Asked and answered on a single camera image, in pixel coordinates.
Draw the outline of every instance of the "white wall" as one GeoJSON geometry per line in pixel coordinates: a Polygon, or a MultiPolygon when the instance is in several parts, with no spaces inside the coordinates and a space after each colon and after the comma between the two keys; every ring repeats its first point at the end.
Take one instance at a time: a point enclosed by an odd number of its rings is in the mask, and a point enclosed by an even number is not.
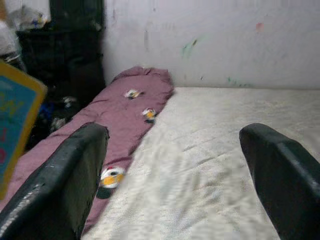
{"type": "Polygon", "coordinates": [[[108,83],[145,65],[169,69],[176,86],[320,88],[320,0],[105,0],[105,6],[108,83]]]}
{"type": "Polygon", "coordinates": [[[20,9],[22,5],[26,5],[35,10],[40,11],[50,18],[50,3],[49,0],[5,0],[5,8],[8,13],[20,9]]]}

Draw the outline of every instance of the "purple blanket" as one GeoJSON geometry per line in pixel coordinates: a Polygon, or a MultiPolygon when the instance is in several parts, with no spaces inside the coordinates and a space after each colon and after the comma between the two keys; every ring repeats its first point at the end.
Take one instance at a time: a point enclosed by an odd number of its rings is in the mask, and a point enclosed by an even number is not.
{"type": "MultiPolygon", "coordinates": [[[[145,122],[142,112],[147,108],[152,108],[157,113],[161,112],[172,95],[173,89],[167,70],[133,67],[120,73],[112,84],[76,114],[71,122],[42,140],[19,159],[6,197],[0,202],[0,210],[4,208],[28,176],[45,162],[67,137],[85,123],[95,122],[109,129],[110,140],[102,170],[123,169],[127,171],[133,160],[132,153],[138,147],[142,137],[152,127],[152,123],[145,122]],[[124,94],[130,89],[144,94],[128,99],[124,97],[124,94]]],[[[114,186],[114,182],[109,182],[109,186],[114,186]]],[[[108,197],[94,199],[84,232],[97,222],[108,202],[108,197]]]]}

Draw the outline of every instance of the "bed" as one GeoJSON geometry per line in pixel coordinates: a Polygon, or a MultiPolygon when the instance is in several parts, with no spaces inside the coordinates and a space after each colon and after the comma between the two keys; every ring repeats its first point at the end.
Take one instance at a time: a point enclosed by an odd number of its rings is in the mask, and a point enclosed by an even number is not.
{"type": "Polygon", "coordinates": [[[266,124],[319,161],[320,90],[177,87],[172,93],[166,70],[119,74],[70,123],[20,158],[0,209],[63,141],[94,122],[110,133],[101,182],[105,171],[119,167],[125,177],[102,191],[106,198],[98,189],[82,239],[279,239],[255,193],[239,131],[266,124]],[[141,96],[127,99],[130,89],[141,96]],[[155,124],[145,121],[146,108],[159,113],[155,124]]]}
{"type": "Polygon", "coordinates": [[[320,91],[176,87],[83,240],[277,240],[239,131],[263,123],[320,160],[320,91]]]}

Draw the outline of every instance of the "blue book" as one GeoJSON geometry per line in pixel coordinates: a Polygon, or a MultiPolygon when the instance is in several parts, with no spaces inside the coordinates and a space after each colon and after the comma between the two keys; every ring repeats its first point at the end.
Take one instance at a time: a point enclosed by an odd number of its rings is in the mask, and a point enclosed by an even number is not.
{"type": "Polygon", "coordinates": [[[43,83],[0,62],[0,200],[6,195],[46,93],[43,83]]]}

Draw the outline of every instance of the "white mattress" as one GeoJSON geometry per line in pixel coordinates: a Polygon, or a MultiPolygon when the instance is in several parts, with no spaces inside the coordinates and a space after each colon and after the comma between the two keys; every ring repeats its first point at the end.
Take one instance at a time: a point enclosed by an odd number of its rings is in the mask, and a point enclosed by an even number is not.
{"type": "Polygon", "coordinates": [[[82,239],[279,239],[256,195],[239,131],[267,124],[319,160],[319,119],[320,91],[176,88],[82,239]]]}

